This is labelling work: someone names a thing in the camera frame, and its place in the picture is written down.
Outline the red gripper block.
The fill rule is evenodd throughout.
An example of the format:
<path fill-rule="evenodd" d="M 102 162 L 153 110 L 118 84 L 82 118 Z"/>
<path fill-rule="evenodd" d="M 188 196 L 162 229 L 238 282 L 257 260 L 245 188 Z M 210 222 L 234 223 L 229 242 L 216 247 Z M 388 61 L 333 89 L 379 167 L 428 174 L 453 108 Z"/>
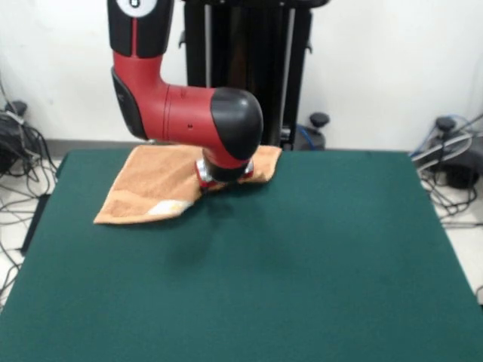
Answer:
<path fill-rule="evenodd" d="M 195 172 L 200 188 L 209 189 L 222 184 L 234 183 L 252 177 L 254 174 L 254 163 L 253 161 L 250 161 L 244 169 L 243 173 L 237 176 L 235 179 L 232 179 L 231 181 L 215 180 L 215 178 L 213 178 L 212 175 L 208 172 L 208 166 L 206 165 L 205 160 L 202 158 L 198 159 L 195 162 Z"/>

